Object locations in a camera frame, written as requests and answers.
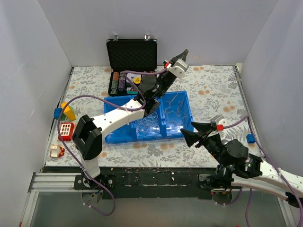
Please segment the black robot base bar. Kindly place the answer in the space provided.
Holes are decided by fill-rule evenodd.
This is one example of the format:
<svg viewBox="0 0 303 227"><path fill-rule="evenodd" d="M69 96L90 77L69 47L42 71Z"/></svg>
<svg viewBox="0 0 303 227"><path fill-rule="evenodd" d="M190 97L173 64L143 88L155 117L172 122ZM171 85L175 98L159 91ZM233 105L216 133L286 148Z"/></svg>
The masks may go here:
<svg viewBox="0 0 303 227"><path fill-rule="evenodd" d="M110 190L104 199L198 198L211 199L200 181L215 173L214 168L102 167L97 180Z"/></svg>

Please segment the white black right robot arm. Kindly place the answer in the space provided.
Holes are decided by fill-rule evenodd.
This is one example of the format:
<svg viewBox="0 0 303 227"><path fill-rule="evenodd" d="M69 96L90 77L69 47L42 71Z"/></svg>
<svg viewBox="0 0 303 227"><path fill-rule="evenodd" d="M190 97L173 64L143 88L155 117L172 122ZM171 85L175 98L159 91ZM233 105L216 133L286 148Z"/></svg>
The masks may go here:
<svg viewBox="0 0 303 227"><path fill-rule="evenodd" d="M200 186L205 189L227 189L232 186L251 187L274 194L293 207L303 205L303 179L274 166L249 152L237 139L223 140L216 123L192 122L197 130L181 129L188 147L204 147L219 163L213 175L202 177Z"/></svg>

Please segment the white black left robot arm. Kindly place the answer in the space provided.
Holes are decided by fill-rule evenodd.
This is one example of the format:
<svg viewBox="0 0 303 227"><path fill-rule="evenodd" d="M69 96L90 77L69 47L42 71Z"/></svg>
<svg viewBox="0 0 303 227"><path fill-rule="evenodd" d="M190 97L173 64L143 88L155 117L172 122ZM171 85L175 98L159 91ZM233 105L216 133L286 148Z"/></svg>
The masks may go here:
<svg viewBox="0 0 303 227"><path fill-rule="evenodd" d="M98 156L102 151L102 140L111 132L133 121L152 114L176 79L184 77L188 65L188 50L165 61L164 69L158 73L145 73L138 87L138 95L123 106L95 117L82 116L74 130L72 140L81 154L80 168L84 183L90 189L101 185Z"/></svg>

